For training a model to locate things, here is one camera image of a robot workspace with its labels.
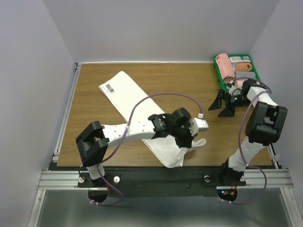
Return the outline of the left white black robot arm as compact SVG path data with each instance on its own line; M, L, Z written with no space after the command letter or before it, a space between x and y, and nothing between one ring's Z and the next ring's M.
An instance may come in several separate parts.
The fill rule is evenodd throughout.
M105 182L105 171L101 165L106 150L120 147L124 142L153 140L172 136L179 148L192 148L198 132L208 128L201 118L192 118L185 108L173 113L153 114L146 119L119 125L90 123L76 138L82 166L89 172L89 181L94 186Z

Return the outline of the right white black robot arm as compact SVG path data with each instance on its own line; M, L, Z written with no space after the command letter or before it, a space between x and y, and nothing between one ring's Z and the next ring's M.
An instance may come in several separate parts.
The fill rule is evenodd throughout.
M226 89L220 89L210 111L220 109L222 102L225 108L218 117L233 117L235 108L248 104L252 113L245 113L240 129L245 130L245 138L238 137L238 149L221 166L218 180L222 184L240 182L244 179L244 171L250 161L264 147L276 143L288 113L287 108L274 102L270 94L272 90L263 82L244 77L241 87L237 87L237 79L231 80Z

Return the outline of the green plastic basket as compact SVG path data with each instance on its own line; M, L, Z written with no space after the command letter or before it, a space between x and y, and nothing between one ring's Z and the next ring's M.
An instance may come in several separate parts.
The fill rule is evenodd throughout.
M229 57L230 56L244 56L244 55L247 55L247 54L227 54ZM228 89L227 89L227 84L228 83L223 83L223 80L222 80L222 77L221 77L221 74L219 72L219 68L218 68L218 65L215 61L215 58L216 58L217 55L215 55L213 57L214 59L214 69L215 69L215 72L216 72L216 75L218 77L218 82L219 82L219 86L220 86L220 89L223 89L225 92L228 92ZM261 83L260 82L260 78L258 76L258 73L254 67L254 64L252 62L252 59L251 59L251 63L252 65L252 70L253 72L255 72L256 74L256 77L255 78L248 78L248 77L243 77L243 78L236 78L234 80L231 80L229 83L233 82L235 84L235 82L237 80L245 80L244 83L243 83L243 86L242 86L242 90L241 90L241 93L246 97L247 93L249 92L249 89L251 87L260 87L262 88L263 90L267 91L267 92L270 92L270 89L265 86L265 84Z

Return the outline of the short pink rolled towel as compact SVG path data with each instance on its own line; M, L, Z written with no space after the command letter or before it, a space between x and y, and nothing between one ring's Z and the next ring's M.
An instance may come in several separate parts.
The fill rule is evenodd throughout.
M242 88L244 81L245 81L245 80L237 80L237 81L235 82L236 87L237 87L237 88Z

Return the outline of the grey rolled towel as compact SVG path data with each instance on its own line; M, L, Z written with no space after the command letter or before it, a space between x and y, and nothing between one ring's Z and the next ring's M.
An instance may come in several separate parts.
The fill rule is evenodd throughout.
M255 78L256 74L253 71L235 71L235 77L236 78L243 78L243 77Z

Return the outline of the long pink rolled towel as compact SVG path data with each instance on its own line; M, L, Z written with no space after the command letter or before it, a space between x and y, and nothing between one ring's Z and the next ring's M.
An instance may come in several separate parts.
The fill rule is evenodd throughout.
M223 83L229 83L235 79L234 67L226 53L217 55L215 61L218 65Z

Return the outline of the orange rolled towel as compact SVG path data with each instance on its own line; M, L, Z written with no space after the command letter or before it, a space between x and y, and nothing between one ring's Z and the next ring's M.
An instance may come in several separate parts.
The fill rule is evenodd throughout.
M234 63L233 66L235 71L249 72L252 70L252 65L249 62Z

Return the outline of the white blue patterned towel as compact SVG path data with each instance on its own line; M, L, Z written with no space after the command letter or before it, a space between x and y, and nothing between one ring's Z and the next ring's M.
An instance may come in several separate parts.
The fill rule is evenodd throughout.
M248 55L244 56L230 56L231 63L251 63L251 59Z

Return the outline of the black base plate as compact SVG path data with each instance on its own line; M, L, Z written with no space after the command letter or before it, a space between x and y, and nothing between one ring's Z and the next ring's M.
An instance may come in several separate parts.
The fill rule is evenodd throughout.
M218 166L165 167L105 167L105 178L92 182L83 168L56 167L51 171L78 171L78 187L106 187L106 191L88 190L88 198L103 202L107 198L142 197L222 197L234 201L237 189L245 182L220 182Z

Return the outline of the aluminium frame rail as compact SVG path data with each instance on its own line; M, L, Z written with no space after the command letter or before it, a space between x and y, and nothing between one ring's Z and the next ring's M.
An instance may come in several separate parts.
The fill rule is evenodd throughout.
M53 161L57 161L60 155L61 146L64 138L64 133L66 130L69 114L71 111L72 101L74 98L77 82L80 76L82 63L76 63L75 76L73 79L71 92L69 94L68 103L65 109L64 118L61 124L61 128L59 131L58 139L55 145L55 149L53 152ZM34 205L32 207L31 215L29 218L28 226L36 227L38 226L39 217L42 211L42 206L44 202L44 198L47 191L57 190L97 190L97 191L106 191L106 187L91 187L91 188L80 188L78 187L79 173L78 171L42 171L40 174L40 179L37 187L37 193L34 201Z

